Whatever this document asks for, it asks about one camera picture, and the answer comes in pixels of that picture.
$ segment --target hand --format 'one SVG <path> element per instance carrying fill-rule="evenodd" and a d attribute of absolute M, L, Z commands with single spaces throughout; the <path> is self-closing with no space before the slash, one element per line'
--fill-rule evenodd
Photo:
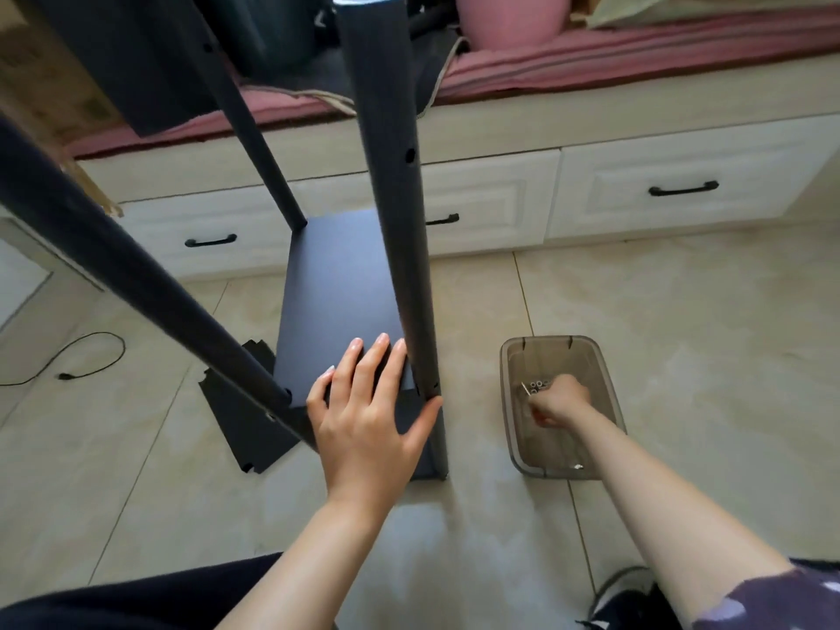
<path fill-rule="evenodd" d="M 380 335 L 356 364 L 362 341 L 355 338 L 338 369 L 324 372 L 307 398 L 328 501 L 362 508 L 382 522 L 411 479 L 444 404 L 440 396 L 432 398 L 407 434 L 396 432 L 394 406 L 406 361 L 402 338 L 396 341 L 373 393 L 374 373 L 388 343 L 388 335 Z M 328 408 L 324 393 L 330 381 Z"/>
<path fill-rule="evenodd" d="M 590 402 L 589 390 L 569 374 L 557 376 L 547 390 L 528 396 L 533 419 L 541 427 L 571 428 L 574 415 Z"/>

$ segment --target pink bucket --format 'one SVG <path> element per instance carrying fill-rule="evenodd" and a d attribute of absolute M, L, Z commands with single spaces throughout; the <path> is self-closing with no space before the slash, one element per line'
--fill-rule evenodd
<path fill-rule="evenodd" d="M 539 46 L 560 35 L 572 0 L 456 0 L 473 50 Z"/>

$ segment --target patterned sleeve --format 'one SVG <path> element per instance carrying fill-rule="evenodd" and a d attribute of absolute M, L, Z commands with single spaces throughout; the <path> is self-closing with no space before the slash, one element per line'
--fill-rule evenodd
<path fill-rule="evenodd" d="M 840 573 L 797 568 L 745 581 L 694 630 L 827 630 L 840 628 Z"/>

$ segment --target black metal leg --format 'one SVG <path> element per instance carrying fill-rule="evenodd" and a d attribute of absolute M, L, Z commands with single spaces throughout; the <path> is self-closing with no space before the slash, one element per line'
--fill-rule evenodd
<path fill-rule="evenodd" d="M 181 37 L 184 51 L 230 122 L 239 142 L 286 218 L 286 223 L 292 232 L 299 232 L 306 226 L 307 219 L 291 194 L 274 155 L 271 154 L 254 117 L 239 93 L 239 88 L 225 69 L 213 32 L 207 27 L 192 0 L 161 2 L 170 12 L 170 19 Z"/>
<path fill-rule="evenodd" d="M 0 202 L 138 312 L 315 448 L 305 414 L 257 361 L 5 117 Z"/>
<path fill-rule="evenodd" d="M 406 2 L 334 2 L 414 381 L 428 399 L 440 395 L 440 376 Z M 431 438 L 445 477 L 443 420 Z"/>

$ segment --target pink mattress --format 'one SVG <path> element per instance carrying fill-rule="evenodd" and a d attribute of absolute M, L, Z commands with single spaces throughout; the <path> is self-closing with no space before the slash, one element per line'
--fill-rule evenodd
<path fill-rule="evenodd" d="M 468 52 L 449 65 L 435 103 L 484 99 L 499 91 L 567 91 L 699 70 L 840 51 L 840 7 L 749 13 L 658 27 L 569 30 L 539 47 Z M 342 113 L 316 97 L 242 89 L 257 123 L 294 125 Z M 154 136 L 128 126 L 67 146 L 73 156 L 111 154 L 231 132 L 221 112 Z"/>

